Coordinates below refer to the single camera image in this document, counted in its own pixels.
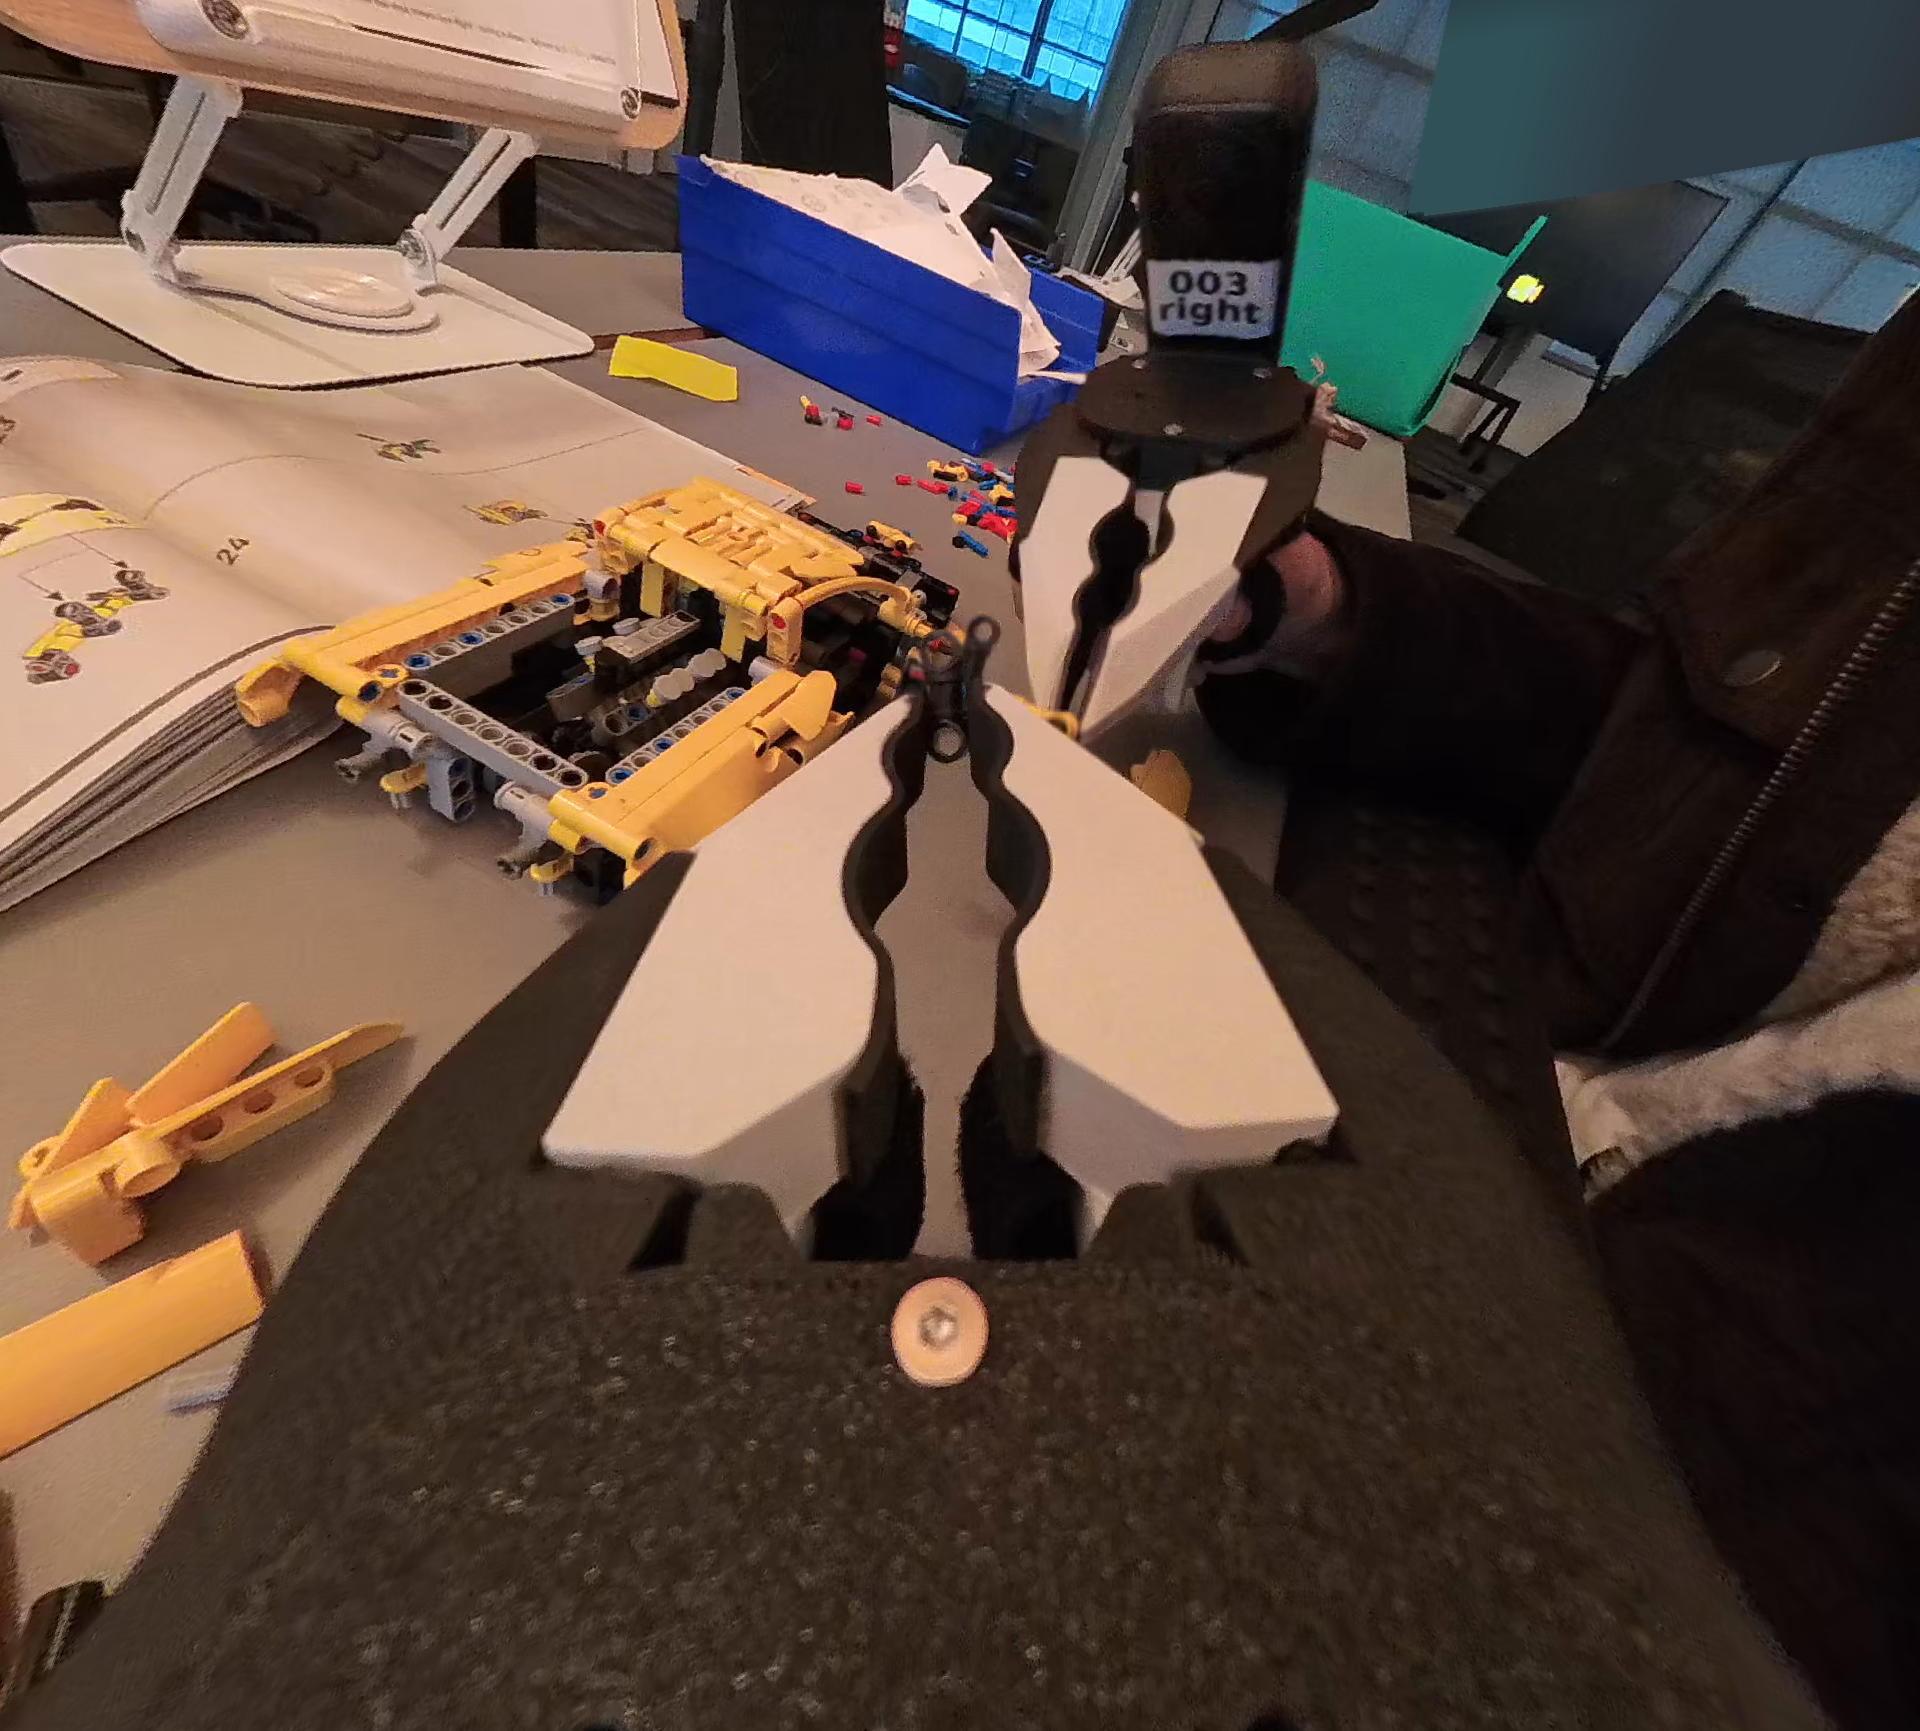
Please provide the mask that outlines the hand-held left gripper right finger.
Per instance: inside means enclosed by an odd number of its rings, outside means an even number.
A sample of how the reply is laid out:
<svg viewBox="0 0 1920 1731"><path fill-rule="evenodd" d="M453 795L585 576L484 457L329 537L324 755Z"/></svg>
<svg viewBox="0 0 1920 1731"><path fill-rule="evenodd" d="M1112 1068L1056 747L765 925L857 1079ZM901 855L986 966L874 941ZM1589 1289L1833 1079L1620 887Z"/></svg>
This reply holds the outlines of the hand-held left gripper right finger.
<svg viewBox="0 0 1920 1731"><path fill-rule="evenodd" d="M955 1141L972 1227L1097 1227L1133 1185L1324 1142L1339 1104L1282 999L1277 900L1192 830L1188 763L1112 769L986 694L972 782L1007 903Z"/></svg>

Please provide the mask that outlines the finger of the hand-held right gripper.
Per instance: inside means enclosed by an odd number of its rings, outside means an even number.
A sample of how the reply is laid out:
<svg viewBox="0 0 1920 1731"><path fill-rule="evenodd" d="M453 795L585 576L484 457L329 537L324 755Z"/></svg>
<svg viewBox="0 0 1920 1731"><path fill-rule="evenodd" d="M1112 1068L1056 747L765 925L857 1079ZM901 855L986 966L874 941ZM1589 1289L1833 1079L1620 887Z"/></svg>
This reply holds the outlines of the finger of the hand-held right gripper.
<svg viewBox="0 0 1920 1731"><path fill-rule="evenodd" d="M1086 739L1182 705L1196 653L1237 590L1237 542L1264 494L1269 480L1245 469L1144 497L1112 466L1072 469L1072 559L1086 559L1072 593L1072 714Z"/></svg>
<svg viewBox="0 0 1920 1731"><path fill-rule="evenodd" d="M1133 475L1060 453L1043 497L1016 507L1016 647L1043 710L1116 714L1144 561L1148 521Z"/></svg>

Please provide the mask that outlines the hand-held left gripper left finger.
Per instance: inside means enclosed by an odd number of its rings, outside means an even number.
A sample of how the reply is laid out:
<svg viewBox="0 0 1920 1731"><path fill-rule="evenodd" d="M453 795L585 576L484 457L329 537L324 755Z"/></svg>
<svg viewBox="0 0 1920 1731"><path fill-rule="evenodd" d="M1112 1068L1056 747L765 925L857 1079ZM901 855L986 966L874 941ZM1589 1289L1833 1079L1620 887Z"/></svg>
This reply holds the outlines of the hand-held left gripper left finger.
<svg viewBox="0 0 1920 1731"><path fill-rule="evenodd" d="M901 1127L891 958L923 699L639 881L646 928L541 1153L552 1168L762 1193L801 1254L857 1237Z"/></svg>

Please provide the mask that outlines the yellow brick car model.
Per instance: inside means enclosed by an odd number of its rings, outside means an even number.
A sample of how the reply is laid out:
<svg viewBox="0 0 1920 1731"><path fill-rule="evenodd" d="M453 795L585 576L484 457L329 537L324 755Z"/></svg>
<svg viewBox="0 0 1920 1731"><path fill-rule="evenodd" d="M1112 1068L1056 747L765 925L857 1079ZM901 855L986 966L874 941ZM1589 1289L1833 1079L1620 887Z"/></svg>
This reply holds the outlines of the yellow brick car model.
<svg viewBox="0 0 1920 1731"><path fill-rule="evenodd" d="M891 705L952 603L908 534L690 480L288 639L235 710L269 725L324 690L359 738L339 779L453 826L492 808L508 878L608 900Z"/></svg>

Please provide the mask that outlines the person's right forearm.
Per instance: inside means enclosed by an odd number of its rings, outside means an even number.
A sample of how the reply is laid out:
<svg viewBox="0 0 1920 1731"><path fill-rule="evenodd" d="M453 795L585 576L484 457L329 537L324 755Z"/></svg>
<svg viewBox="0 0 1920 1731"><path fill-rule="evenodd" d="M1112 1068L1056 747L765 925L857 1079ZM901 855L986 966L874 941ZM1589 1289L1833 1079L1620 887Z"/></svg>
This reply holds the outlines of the person's right forearm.
<svg viewBox="0 0 1920 1731"><path fill-rule="evenodd" d="M1449 808L1529 834L1582 769L1644 639L1449 548L1309 510L1350 588L1350 647L1319 683L1196 667L1205 725L1288 779Z"/></svg>

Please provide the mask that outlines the person's right hand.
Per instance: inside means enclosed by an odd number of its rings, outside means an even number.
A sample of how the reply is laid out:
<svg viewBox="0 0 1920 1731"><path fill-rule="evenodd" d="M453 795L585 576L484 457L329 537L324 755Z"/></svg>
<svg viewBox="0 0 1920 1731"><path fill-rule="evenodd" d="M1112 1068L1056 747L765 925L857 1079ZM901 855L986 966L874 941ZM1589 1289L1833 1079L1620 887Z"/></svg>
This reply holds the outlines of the person's right hand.
<svg viewBox="0 0 1920 1731"><path fill-rule="evenodd" d="M1228 611L1196 647L1205 680L1282 677L1319 683L1350 647L1350 588L1339 555L1315 529L1269 548L1236 588Z"/></svg>

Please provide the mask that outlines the pile of small coloured pieces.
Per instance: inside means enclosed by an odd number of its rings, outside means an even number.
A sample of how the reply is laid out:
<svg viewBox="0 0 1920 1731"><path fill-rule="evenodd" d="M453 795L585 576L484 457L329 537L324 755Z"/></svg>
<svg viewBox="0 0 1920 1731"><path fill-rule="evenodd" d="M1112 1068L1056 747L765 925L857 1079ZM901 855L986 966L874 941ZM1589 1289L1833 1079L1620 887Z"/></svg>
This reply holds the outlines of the pile of small coloured pieces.
<svg viewBox="0 0 1920 1731"><path fill-rule="evenodd" d="M1016 529L1014 469L935 449L913 427L833 393L796 393L817 439L812 517L886 559L1002 555Z"/></svg>

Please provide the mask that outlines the black perforated mat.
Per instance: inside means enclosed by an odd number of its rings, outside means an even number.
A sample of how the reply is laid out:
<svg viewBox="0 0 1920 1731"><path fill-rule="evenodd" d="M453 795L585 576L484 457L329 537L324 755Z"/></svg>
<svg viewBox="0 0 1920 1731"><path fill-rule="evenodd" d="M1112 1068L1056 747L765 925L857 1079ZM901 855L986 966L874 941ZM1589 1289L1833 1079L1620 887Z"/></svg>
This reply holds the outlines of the black perforated mat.
<svg viewBox="0 0 1920 1731"><path fill-rule="evenodd" d="M1289 782L1277 890L1449 1061L1588 1224L1513 850L1438 808Z"/></svg>

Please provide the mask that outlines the blue plastic bin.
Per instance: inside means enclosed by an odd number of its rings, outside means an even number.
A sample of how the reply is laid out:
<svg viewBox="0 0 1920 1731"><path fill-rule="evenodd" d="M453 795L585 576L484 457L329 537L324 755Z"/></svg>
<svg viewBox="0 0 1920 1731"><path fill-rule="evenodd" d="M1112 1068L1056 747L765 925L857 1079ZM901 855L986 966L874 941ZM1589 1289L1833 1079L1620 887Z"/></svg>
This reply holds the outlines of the blue plastic bin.
<svg viewBox="0 0 1920 1731"><path fill-rule="evenodd" d="M796 206L675 158L682 307L825 391L920 427L946 449L995 449L1087 373L1106 307L1039 271L1031 305L1060 355L1016 371L1016 313Z"/></svg>

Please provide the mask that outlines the white plastic bags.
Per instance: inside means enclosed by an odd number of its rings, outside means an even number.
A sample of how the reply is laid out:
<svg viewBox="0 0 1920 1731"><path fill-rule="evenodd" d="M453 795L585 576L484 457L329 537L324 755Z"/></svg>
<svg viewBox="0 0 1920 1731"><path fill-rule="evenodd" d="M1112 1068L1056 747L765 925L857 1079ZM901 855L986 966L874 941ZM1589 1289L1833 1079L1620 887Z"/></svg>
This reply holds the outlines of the white plastic bags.
<svg viewBox="0 0 1920 1731"><path fill-rule="evenodd" d="M1031 301L1031 271L1016 250L1001 231L991 235L991 250L980 250L962 219L962 212L986 190L986 171L952 163L937 143L923 149L901 189L735 158L704 158L704 170L844 237L864 237L901 263L1016 307L1016 373L1086 382L1086 371L1067 364L1067 348Z"/></svg>

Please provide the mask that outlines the fleece-lined jacket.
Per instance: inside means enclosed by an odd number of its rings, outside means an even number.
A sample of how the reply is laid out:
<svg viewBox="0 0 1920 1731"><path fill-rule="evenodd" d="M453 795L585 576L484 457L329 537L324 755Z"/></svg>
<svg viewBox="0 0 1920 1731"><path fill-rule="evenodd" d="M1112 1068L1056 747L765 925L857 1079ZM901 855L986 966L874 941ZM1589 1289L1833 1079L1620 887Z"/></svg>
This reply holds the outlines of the fleece-lined jacket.
<svg viewBox="0 0 1920 1731"><path fill-rule="evenodd" d="M1913 1725L1913 297L1651 590L1540 842L1644 1394L1833 1725Z"/></svg>

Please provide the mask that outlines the yellow beam brick assembly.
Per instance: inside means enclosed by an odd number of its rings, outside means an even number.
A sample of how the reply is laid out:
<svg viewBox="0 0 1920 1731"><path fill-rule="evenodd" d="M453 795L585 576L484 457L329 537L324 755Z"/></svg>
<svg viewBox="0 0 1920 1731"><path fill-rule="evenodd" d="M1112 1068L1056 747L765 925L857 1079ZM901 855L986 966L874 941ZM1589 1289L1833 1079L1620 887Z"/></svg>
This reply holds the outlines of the yellow beam brick assembly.
<svg viewBox="0 0 1920 1731"><path fill-rule="evenodd" d="M396 1047L405 1023L353 1023L270 1056L276 1026L235 1004L146 1081L93 1079L68 1120L18 1153L11 1227L103 1264L146 1231L146 1200L194 1165L225 1165L332 1104L339 1073Z"/></svg>

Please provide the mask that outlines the open instruction booklet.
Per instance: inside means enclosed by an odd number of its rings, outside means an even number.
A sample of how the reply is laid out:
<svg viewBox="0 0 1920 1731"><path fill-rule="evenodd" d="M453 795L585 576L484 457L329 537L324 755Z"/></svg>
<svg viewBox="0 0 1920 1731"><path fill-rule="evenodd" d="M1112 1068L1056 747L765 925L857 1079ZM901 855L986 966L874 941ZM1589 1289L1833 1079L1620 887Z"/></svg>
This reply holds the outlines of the open instruction booklet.
<svg viewBox="0 0 1920 1731"><path fill-rule="evenodd" d="M0 382L6 903L324 738L329 705L235 710L281 643L687 475L670 437L529 364L249 391L11 355Z"/></svg>

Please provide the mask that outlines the yellow brick piece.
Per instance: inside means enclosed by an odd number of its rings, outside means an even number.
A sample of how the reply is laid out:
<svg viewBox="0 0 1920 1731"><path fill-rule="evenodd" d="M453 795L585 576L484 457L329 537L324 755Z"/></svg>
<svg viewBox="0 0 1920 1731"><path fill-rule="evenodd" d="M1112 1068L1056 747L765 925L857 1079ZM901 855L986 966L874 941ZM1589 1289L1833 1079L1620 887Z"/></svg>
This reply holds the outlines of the yellow brick piece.
<svg viewBox="0 0 1920 1731"><path fill-rule="evenodd" d="M262 1274L242 1227L112 1281L0 1336L0 1454L251 1325Z"/></svg>

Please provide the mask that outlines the wooden document stand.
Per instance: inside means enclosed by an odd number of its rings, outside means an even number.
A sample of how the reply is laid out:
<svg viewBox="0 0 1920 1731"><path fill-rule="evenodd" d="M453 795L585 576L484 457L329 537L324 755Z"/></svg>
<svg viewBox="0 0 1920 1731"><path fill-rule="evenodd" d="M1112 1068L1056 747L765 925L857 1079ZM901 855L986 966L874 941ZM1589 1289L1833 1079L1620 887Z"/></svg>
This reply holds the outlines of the wooden document stand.
<svg viewBox="0 0 1920 1731"><path fill-rule="evenodd" d="M6 27L90 67L167 73L117 237L6 250L6 271L167 362L269 391L329 391L581 355L585 334L452 267L465 231L541 149L656 152L687 120L675 0L663 6L675 104L378 39L269 0L6 0ZM262 91L473 133L431 206L384 250L201 245L187 206L216 138Z"/></svg>

